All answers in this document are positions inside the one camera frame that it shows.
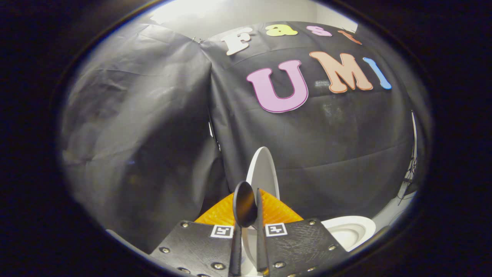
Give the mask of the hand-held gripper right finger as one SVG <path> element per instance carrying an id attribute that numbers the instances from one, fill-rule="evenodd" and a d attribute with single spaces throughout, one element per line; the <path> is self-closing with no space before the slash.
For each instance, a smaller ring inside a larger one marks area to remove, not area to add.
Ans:
<path id="1" fill-rule="evenodd" d="M 256 268 L 264 277 L 313 277 L 332 272 L 349 253 L 318 219 L 266 224 L 266 206 L 257 190 Z"/>

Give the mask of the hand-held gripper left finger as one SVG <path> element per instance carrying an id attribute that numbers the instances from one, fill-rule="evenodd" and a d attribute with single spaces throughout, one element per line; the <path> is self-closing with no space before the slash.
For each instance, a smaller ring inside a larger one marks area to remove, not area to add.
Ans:
<path id="1" fill-rule="evenodd" d="M 241 276 L 241 228 L 230 194 L 195 221 L 180 221 L 151 256 L 197 277 Z"/>

